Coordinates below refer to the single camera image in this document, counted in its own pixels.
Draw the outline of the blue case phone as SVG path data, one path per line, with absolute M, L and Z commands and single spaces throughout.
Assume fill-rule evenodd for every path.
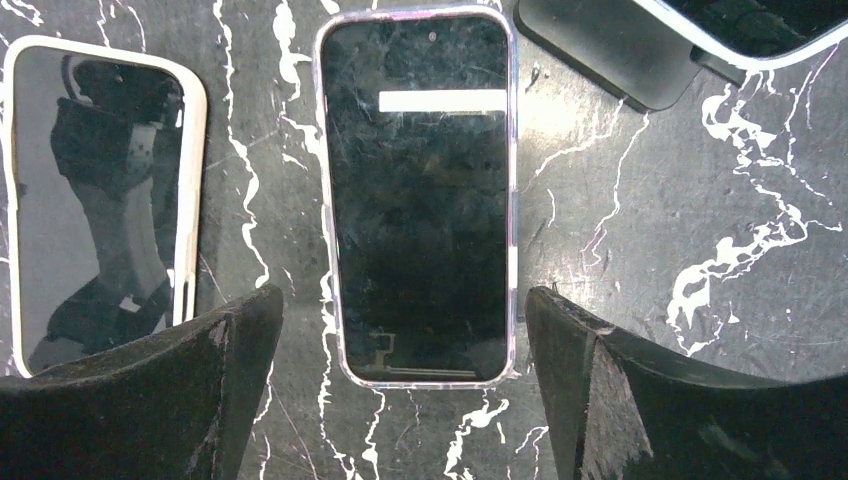
M 800 63 L 847 38 L 844 0 L 636 0 L 698 48 L 741 70 Z

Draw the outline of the black phone stand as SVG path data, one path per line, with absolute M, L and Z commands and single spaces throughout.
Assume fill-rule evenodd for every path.
M 642 113 L 675 105 L 702 70 L 736 87 L 746 79 L 634 1 L 522 0 L 513 17 L 534 43 Z

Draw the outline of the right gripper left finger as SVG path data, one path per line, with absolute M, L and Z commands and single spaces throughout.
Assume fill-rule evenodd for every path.
M 234 479 L 284 321 L 267 284 L 118 348 L 1 381 L 5 479 Z

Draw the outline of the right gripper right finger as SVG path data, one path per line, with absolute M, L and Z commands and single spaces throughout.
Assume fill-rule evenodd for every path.
M 720 368 L 537 286 L 525 315 L 562 479 L 843 479 L 847 379 Z

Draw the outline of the clear case phone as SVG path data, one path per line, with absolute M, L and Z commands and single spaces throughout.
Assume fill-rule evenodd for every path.
M 513 367 L 516 53 L 480 4 L 338 14 L 316 36 L 338 355 L 358 385 L 488 388 Z

